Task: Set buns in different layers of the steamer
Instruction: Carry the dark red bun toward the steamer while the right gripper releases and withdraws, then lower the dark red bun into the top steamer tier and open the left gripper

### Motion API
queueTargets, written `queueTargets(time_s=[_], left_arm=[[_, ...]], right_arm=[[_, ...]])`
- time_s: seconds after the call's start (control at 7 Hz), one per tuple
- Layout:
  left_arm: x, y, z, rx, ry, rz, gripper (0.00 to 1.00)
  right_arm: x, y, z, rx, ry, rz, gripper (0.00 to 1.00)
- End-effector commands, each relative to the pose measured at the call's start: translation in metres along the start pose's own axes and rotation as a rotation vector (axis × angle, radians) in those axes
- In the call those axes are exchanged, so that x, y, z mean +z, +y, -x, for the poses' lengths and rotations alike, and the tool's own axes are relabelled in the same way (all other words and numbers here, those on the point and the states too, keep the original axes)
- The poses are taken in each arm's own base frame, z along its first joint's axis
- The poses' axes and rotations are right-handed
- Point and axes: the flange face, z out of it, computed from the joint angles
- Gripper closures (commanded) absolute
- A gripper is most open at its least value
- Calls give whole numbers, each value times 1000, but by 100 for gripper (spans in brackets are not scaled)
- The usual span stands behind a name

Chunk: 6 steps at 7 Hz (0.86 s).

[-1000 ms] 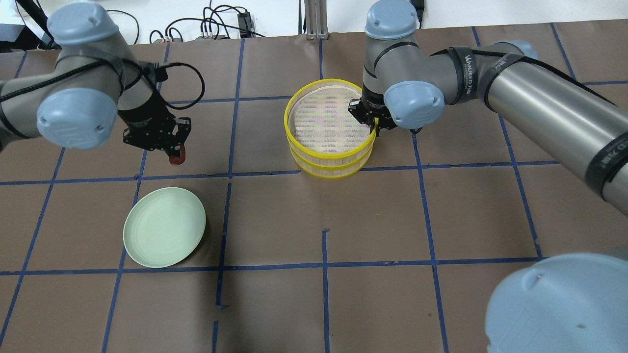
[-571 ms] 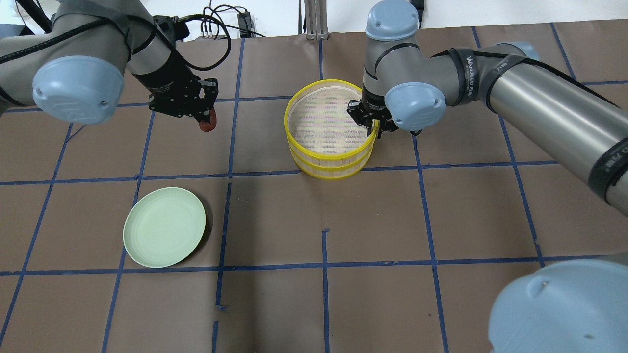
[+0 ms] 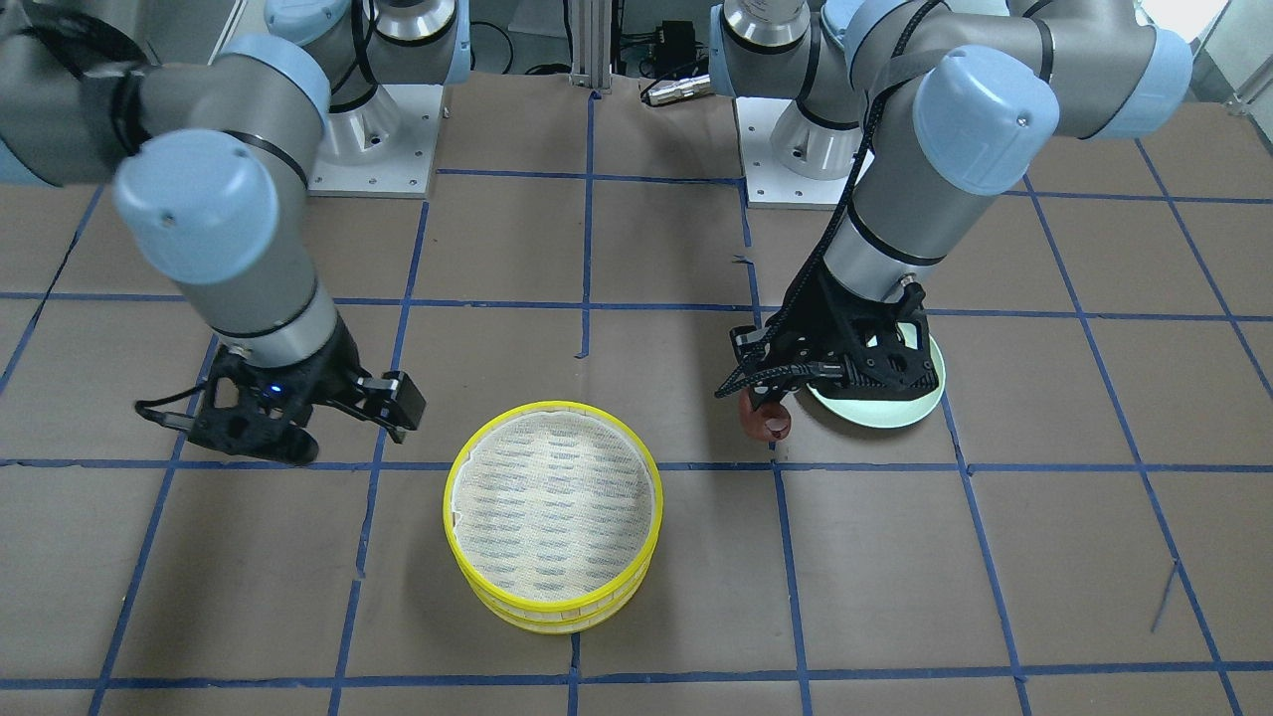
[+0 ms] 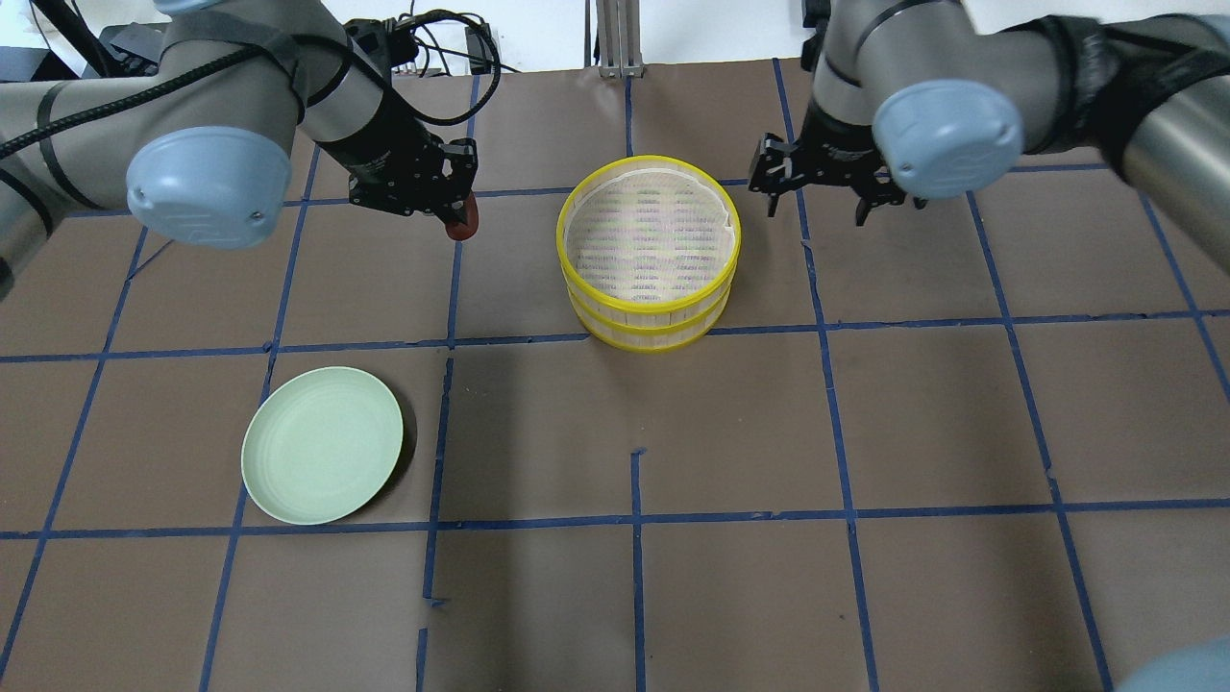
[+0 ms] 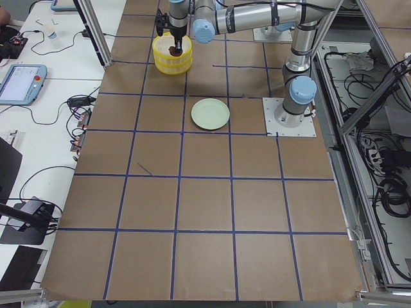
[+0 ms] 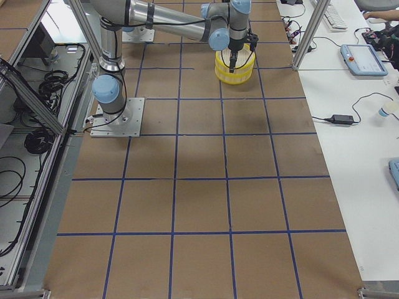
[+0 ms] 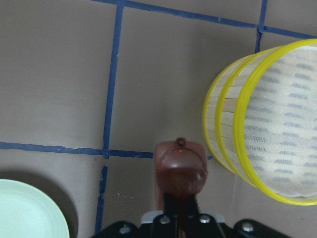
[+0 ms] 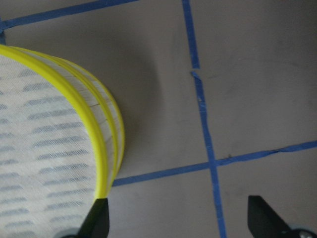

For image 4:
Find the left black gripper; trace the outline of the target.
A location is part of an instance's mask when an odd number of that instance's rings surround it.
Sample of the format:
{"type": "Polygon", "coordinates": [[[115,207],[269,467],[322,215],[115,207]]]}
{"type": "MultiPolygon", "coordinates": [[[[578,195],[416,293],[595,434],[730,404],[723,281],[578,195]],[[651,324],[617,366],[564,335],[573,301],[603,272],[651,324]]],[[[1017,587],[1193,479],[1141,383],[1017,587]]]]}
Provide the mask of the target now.
{"type": "Polygon", "coordinates": [[[446,232],[466,231],[465,197],[474,193],[478,175],[478,143],[435,136],[396,90],[383,91],[354,133],[319,136],[317,144],[351,175],[353,205],[403,216],[424,213],[446,232]]]}

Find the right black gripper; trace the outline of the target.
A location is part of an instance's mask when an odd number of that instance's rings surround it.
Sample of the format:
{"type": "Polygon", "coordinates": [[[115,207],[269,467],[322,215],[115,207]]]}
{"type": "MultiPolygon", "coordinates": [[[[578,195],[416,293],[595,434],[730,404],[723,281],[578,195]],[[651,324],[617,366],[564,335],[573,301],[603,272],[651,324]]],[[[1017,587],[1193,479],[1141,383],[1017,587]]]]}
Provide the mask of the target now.
{"type": "Polygon", "coordinates": [[[926,198],[909,195],[892,175],[879,175],[883,170],[886,161],[875,147],[870,127],[840,120],[809,98],[795,141],[772,133],[761,136],[752,157],[748,189],[764,195],[766,215],[774,218],[780,197],[788,192],[804,186],[847,188],[859,197],[856,227],[865,227],[879,206],[911,202],[915,210],[926,209],[926,198]]]}

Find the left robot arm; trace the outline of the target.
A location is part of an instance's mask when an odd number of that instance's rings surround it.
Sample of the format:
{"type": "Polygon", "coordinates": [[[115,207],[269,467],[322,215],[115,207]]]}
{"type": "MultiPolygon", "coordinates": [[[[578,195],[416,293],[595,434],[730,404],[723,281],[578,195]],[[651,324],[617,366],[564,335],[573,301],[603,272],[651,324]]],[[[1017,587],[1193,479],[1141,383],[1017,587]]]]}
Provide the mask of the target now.
{"type": "Polygon", "coordinates": [[[341,23],[320,1],[159,1],[150,76],[2,86],[2,293],[66,215],[127,210],[182,245],[268,238],[308,136],[351,176],[351,203],[478,231],[478,145],[433,127],[391,84],[412,18],[341,23]]]}

